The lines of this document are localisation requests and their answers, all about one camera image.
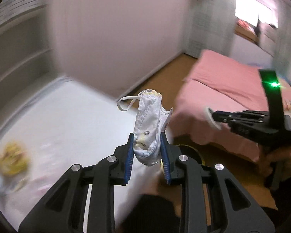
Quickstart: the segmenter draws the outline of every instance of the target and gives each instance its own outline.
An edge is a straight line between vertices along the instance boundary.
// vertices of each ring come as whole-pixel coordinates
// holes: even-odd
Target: window
[[[236,0],[235,16],[257,26],[258,19],[263,23],[270,23],[278,28],[275,11],[256,0]]]

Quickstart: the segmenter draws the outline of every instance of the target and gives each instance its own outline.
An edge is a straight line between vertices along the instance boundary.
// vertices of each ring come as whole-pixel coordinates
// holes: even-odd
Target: curtain
[[[229,56],[236,17],[236,0],[193,0],[190,8],[185,53],[198,58],[210,49]]]
[[[278,29],[272,66],[280,74],[287,75],[291,62],[291,7],[278,2]]]

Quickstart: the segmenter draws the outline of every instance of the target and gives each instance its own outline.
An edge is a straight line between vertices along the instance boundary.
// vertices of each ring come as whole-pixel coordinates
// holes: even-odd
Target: black sleeve
[[[143,195],[125,221],[124,233],[178,233],[180,218],[172,202],[153,195]]]
[[[278,224],[282,224],[291,213],[291,178],[281,182],[276,191],[271,192],[278,208]]]

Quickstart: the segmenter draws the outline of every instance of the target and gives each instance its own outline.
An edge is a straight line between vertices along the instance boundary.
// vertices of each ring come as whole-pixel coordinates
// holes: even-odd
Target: silver screw
[[[179,159],[180,159],[181,161],[187,161],[187,160],[188,160],[188,157],[187,157],[187,155],[180,155],[180,156],[179,156]]]
[[[221,170],[224,169],[224,165],[222,165],[222,164],[215,164],[214,167],[215,167],[217,170],[219,170],[219,171],[221,171]]]
[[[107,160],[108,160],[109,162],[114,162],[114,161],[116,161],[116,157],[115,157],[115,156],[109,156],[109,157],[107,158]]]
[[[81,169],[81,166],[80,165],[77,165],[77,164],[75,164],[75,165],[73,165],[71,167],[71,170],[74,171],[74,172],[79,171],[80,169]]]

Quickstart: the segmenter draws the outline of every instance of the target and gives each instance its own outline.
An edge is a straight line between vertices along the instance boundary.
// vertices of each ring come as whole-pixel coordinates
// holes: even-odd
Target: baseboard
[[[159,66],[157,66],[156,68],[154,68],[152,71],[150,71],[148,74],[146,74],[145,76],[143,76],[140,80],[138,80],[135,84],[133,84],[129,89],[125,90],[124,93],[122,93],[117,99],[116,101],[118,101],[119,99],[121,99],[124,96],[127,96],[131,91],[133,91],[136,87],[138,87],[141,83],[143,83],[145,80],[147,80],[148,78],[150,78],[153,74],[155,74],[157,71],[159,71],[160,69],[162,69],[164,66],[166,66],[169,62],[173,61],[176,57],[178,57],[180,54],[183,53],[183,50],[177,52],[177,54],[173,55],[172,57],[170,57],[169,59],[165,60],[163,63],[161,63]]]

